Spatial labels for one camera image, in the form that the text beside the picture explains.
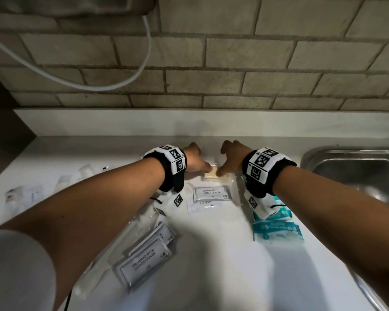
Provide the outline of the person's right hand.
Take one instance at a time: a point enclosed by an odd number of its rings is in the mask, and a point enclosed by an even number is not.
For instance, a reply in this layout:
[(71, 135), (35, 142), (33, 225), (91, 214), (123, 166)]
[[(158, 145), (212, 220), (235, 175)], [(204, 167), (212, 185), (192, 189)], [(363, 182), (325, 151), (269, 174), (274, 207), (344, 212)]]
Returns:
[(241, 173), (243, 161), (252, 151), (239, 141), (225, 140), (220, 150), (222, 155), (226, 155), (223, 165), (228, 165), (230, 174)]

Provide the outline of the person's left hand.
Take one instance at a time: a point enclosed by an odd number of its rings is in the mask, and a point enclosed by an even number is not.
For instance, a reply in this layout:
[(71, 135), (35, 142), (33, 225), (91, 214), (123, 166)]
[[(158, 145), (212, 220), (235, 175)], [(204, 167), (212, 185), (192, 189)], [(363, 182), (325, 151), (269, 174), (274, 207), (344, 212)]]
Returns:
[(182, 149), (187, 160), (186, 172), (200, 172), (198, 171), (198, 163), (205, 161), (201, 157), (201, 150), (197, 143), (192, 142), (189, 146)]

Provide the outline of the clear-wrapped beige soap bar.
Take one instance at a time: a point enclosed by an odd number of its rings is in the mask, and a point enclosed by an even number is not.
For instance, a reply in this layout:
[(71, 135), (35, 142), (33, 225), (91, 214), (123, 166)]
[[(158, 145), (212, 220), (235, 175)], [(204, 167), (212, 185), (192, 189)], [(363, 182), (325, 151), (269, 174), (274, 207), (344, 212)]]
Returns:
[(201, 180), (203, 182), (222, 182), (223, 178), (217, 176), (218, 164), (212, 163), (211, 167), (212, 167), (212, 171), (211, 172), (205, 172), (201, 176)]

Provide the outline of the person's left forearm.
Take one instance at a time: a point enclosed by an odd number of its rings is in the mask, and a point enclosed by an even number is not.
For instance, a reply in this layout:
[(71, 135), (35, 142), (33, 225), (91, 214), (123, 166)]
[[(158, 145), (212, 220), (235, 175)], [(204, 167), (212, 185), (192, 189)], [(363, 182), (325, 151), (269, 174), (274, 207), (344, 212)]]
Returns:
[(161, 163), (144, 158), (70, 186), (1, 224), (0, 230), (24, 233), (45, 248), (56, 270), (57, 310), (164, 179)]

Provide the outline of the person's right forearm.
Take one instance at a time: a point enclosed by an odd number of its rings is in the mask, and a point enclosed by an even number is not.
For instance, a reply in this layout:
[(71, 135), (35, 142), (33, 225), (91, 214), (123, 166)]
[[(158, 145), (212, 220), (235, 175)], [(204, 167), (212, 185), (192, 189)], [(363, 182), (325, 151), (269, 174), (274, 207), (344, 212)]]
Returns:
[(389, 205), (296, 166), (268, 176), (273, 193), (389, 307)]

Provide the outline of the white shampoo sachet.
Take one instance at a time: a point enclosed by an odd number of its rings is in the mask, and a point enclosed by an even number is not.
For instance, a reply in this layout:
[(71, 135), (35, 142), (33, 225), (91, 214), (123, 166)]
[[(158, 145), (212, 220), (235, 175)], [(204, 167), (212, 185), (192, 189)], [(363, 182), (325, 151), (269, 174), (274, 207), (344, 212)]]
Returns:
[(193, 200), (195, 203), (229, 201), (231, 200), (231, 193), (228, 186), (195, 187)]
[(150, 242), (160, 239), (166, 246), (171, 244), (177, 238), (177, 234), (166, 224), (160, 223), (151, 233), (140, 241), (129, 253), (128, 257), (142, 249), (143, 246)]
[(113, 270), (119, 282), (127, 289), (132, 289), (155, 272), (172, 255), (168, 246), (160, 239), (156, 239), (144, 245), (133, 255), (116, 263)]

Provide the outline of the black left wristband with markers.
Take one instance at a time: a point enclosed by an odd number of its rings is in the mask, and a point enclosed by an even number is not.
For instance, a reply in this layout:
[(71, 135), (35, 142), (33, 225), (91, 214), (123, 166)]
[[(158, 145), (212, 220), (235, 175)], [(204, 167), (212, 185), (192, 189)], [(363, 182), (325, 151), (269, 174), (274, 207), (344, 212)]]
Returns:
[(164, 168), (165, 179), (159, 190), (162, 192), (170, 190), (176, 193), (181, 192), (185, 184), (187, 168), (187, 157), (182, 149), (167, 144), (146, 152), (142, 158), (148, 157), (157, 159)]

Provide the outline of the black wristband with markers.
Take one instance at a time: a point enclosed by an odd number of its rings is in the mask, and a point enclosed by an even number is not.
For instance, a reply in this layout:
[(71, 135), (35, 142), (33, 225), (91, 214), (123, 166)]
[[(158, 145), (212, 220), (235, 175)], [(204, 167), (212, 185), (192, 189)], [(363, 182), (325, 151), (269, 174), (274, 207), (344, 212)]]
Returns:
[(267, 194), (274, 195), (275, 180), (288, 166), (296, 167), (297, 164), (268, 147), (250, 152), (242, 162), (247, 190), (256, 198), (264, 198)]
[(164, 168), (165, 179), (159, 190), (162, 192), (170, 190), (176, 193), (181, 192), (185, 184), (187, 168), (187, 157), (182, 149), (167, 144), (146, 152), (142, 158), (148, 157), (157, 159)]

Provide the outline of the clear toothpaste sachet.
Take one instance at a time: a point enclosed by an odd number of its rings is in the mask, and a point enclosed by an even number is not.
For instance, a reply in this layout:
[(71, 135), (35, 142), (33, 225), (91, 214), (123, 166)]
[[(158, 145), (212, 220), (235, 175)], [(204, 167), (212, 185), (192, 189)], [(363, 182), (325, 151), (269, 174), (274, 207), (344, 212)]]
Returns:
[(187, 211), (189, 214), (200, 213), (209, 211), (215, 208), (221, 208), (223, 206), (230, 205), (230, 201), (201, 201), (193, 202), (192, 200), (187, 201)]

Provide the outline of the black right wristband with markers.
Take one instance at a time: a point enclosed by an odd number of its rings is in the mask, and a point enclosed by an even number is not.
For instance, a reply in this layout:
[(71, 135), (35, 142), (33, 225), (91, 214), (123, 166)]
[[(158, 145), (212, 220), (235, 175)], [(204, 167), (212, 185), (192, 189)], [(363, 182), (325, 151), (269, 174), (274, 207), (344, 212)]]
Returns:
[(275, 180), (288, 166), (296, 167), (297, 164), (268, 147), (250, 152), (242, 162), (247, 190), (256, 198), (264, 198), (267, 194), (274, 195)]

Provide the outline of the teal printed packet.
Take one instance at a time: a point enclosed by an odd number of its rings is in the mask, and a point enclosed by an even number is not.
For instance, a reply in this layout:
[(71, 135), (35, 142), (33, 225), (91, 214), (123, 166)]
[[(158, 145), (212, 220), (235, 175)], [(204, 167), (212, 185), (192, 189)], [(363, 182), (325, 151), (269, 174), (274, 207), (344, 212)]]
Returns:
[[(266, 219), (266, 221), (288, 221), (292, 219), (291, 210), (282, 202), (277, 196), (273, 196), (277, 204), (277, 212)], [(253, 213), (254, 221), (258, 220), (258, 217)]]
[(252, 230), (254, 241), (259, 243), (304, 242), (300, 227), (292, 221), (257, 221)]

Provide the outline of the clear toothbrush packet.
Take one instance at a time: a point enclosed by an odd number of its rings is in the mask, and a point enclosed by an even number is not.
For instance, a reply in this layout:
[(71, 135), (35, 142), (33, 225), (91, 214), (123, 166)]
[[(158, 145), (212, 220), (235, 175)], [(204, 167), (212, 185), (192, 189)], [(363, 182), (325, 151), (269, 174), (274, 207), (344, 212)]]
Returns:
[(84, 300), (99, 283), (105, 272), (114, 264), (129, 256), (152, 231), (165, 220), (164, 213), (158, 211), (163, 203), (151, 198), (142, 210), (125, 226), (108, 246), (93, 260), (79, 281), (73, 287), (73, 294)]

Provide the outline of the small clear plastic packet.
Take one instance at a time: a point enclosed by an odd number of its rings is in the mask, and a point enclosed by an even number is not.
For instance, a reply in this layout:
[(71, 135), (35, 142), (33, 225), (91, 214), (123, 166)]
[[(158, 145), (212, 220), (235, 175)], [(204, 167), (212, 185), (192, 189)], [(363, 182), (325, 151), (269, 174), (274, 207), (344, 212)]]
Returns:
[(58, 193), (70, 186), (72, 175), (62, 175), (59, 177), (53, 193)]
[(5, 204), (11, 209), (28, 209), (43, 199), (42, 186), (19, 186), (5, 193)]
[(93, 177), (96, 175), (93, 167), (91, 166), (91, 164), (87, 164), (81, 168), (79, 168), (79, 174), (81, 176), (81, 180), (85, 180), (85, 179), (88, 179), (90, 177)]

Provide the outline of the stainless steel sink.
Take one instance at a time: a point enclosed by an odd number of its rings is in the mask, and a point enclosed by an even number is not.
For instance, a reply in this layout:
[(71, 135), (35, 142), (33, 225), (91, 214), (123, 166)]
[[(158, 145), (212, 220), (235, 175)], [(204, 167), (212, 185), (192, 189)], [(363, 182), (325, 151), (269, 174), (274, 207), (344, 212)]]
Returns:
[(315, 149), (300, 166), (389, 204), (389, 149)]

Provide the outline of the white sleeve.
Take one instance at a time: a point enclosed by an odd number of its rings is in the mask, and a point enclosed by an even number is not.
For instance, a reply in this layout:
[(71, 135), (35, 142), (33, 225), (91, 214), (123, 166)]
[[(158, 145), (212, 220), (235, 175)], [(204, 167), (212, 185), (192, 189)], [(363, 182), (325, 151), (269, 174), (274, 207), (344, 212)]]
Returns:
[(56, 270), (30, 236), (0, 230), (0, 311), (52, 311)]

